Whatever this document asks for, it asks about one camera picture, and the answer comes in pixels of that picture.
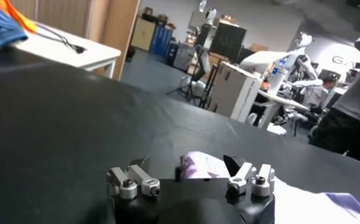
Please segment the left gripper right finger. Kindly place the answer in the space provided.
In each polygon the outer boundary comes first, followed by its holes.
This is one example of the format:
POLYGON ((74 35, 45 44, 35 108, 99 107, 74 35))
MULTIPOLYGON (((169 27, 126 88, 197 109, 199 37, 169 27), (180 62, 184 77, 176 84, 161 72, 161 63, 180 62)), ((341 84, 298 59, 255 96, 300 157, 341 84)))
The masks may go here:
POLYGON ((270 164, 262 164, 257 169, 252 163, 235 156, 224 155, 223 159, 230 174, 227 182, 228 195, 268 197, 274 192, 275 169, 270 164))

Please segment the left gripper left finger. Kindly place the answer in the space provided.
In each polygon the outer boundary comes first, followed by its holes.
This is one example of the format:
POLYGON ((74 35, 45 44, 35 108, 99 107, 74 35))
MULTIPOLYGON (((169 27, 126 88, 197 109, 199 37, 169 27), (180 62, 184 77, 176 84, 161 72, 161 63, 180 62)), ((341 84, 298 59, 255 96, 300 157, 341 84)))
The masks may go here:
POLYGON ((149 167, 150 158, 145 156, 131 160, 124 170, 120 167, 109 168, 106 172, 107 195, 123 200, 133 200, 139 192, 147 197, 159 196, 160 180, 147 173, 149 167))

